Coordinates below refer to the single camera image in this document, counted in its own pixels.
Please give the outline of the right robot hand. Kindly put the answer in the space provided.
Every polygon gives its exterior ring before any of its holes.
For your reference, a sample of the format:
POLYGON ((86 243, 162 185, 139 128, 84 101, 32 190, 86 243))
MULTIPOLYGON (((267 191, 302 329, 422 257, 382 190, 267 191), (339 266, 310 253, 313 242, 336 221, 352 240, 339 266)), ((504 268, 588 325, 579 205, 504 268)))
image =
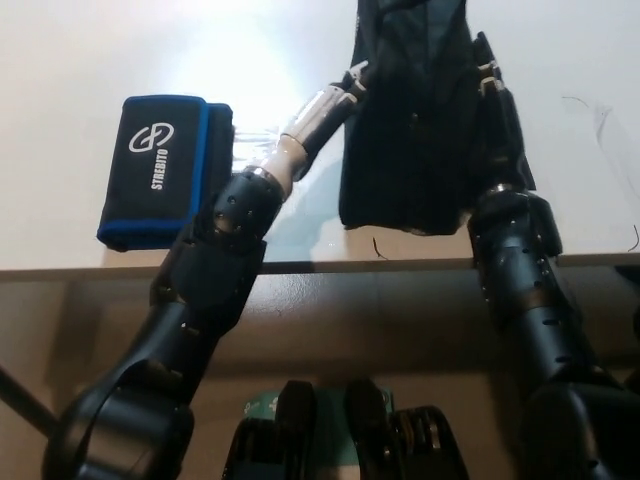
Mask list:
POLYGON ((482 155, 477 167, 486 187, 499 184, 535 190, 526 157, 523 132, 513 94, 484 32, 473 40, 479 72, 479 126, 482 155))

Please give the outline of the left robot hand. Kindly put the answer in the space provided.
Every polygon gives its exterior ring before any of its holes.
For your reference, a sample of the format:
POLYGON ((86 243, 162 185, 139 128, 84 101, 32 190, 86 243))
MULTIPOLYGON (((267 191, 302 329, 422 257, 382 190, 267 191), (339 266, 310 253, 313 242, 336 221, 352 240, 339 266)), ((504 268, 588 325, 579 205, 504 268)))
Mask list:
POLYGON ((367 95, 373 74, 374 68, 368 60, 355 64, 340 82, 318 91, 284 127, 281 137, 296 142, 304 153, 292 167, 293 181, 306 175, 326 143, 356 112, 367 95))

